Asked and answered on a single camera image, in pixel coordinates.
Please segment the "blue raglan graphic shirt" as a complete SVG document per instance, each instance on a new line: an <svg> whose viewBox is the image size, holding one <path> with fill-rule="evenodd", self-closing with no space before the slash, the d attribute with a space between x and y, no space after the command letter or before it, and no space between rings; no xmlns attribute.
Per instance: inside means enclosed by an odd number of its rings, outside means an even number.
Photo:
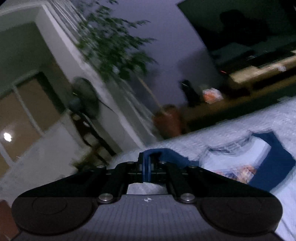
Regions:
<svg viewBox="0 0 296 241"><path fill-rule="evenodd" d="M171 149L165 160L179 168L201 167L250 186L272 191L295 169L295 158L273 131L247 136L217 147L207 147L196 161Z"/></svg>

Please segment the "grey curtain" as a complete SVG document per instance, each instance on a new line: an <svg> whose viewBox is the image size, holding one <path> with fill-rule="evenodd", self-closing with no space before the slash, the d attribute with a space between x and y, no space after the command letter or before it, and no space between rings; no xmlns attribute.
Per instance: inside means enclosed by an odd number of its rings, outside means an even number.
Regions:
<svg viewBox="0 0 296 241"><path fill-rule="evenodd" d="M150 146L163 139L152 122L152 112L137 99L126 81L112 78L106 87L119 110L125 130L135 144Z"/></svg>

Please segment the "black speaker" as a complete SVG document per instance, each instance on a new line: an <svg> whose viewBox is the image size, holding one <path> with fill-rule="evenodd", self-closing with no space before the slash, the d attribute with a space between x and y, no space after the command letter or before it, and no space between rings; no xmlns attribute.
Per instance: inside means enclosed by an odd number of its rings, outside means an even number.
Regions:
<svg viewBox="0 0 296 241"><path fill-rule="evenodd" d="M184 92L188 108L195 108L203 103L201 96L194 90L189 80L181 80L180 88Z"/></svg>

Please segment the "orange tissue box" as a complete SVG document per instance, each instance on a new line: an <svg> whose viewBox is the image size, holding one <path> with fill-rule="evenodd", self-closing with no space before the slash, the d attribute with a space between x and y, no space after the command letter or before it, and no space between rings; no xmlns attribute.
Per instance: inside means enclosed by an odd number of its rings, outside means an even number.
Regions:
<svg viewBox="0 0 296 241"><path fill-rule="evenodd" d="M214 88L204 89L203 90L204 101L208 104L223 100L222 93Z"/></svg>

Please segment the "black standing fan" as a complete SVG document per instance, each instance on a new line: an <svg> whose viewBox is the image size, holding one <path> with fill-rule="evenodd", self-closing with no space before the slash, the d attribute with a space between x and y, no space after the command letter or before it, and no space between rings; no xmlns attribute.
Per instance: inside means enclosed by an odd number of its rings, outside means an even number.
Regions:
<svg viewBox="0 0 296 241"><path fill-rule="evenodd" d="M93 123L99 114L102 101L91 82L86 78L76 77L71 84L71 89L72 98L68 105L70 118L84 144L92 149L96 158L108 166L108 162L99 154L99 149L104 148L112 157L116 155L116 152L100 136Z"/></svg>

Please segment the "wooden TV stand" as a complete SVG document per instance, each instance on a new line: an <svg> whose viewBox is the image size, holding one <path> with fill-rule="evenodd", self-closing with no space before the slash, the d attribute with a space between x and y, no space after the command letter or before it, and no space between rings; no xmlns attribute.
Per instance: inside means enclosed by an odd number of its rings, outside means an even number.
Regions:
<svg viewBox="0 0 296 241"><path fill-rule="evenodd" d="M295 51L290 56L257 67L254 64L232 74L222 72L224 82L218 89L223 100L195 108L183 108L181 118L187 132L231 120L295 96Z"/></svg>

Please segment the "silver quilted bedspread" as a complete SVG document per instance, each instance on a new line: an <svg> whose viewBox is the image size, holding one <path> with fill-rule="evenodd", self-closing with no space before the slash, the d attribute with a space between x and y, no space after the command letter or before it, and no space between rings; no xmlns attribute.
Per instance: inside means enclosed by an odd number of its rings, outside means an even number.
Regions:
<svg viewBox="0 0 296 241"><path fill-rule="evenodd" d="M263 110L149 148L174 150L207 170L247 184L259 176L264 161L275 157L276 174L288 169L271 189L283 205L276 234L295 240L295 98L282 98Z"/></svg>

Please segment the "potted tree in red pot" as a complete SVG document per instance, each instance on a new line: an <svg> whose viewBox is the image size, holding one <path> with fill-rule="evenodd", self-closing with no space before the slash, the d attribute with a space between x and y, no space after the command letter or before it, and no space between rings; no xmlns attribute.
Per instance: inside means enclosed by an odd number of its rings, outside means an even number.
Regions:
<svg viewBox="0 0 296 241"><path fill-rule="evenodd" d="M147 66L156 61L143 47L155 41L130 33L130 29L144 26L148 20L129 21L112 15L111 5L118 1L78 1L78 49L84 60L91 63L104 81L137 79L158 107L152 122L165 138L183 133L180 112L172 104L161 105L143 77Z"/></svg>

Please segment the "large black television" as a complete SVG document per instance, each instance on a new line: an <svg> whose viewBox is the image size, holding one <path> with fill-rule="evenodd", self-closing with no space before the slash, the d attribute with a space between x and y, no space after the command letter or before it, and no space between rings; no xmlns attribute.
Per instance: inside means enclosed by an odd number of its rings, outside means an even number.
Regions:
<svg viewBox="0 0 296 241"><path fill-rule="evenodd" d="M295 50L295 1L182 1L215 65Z"/></svg>

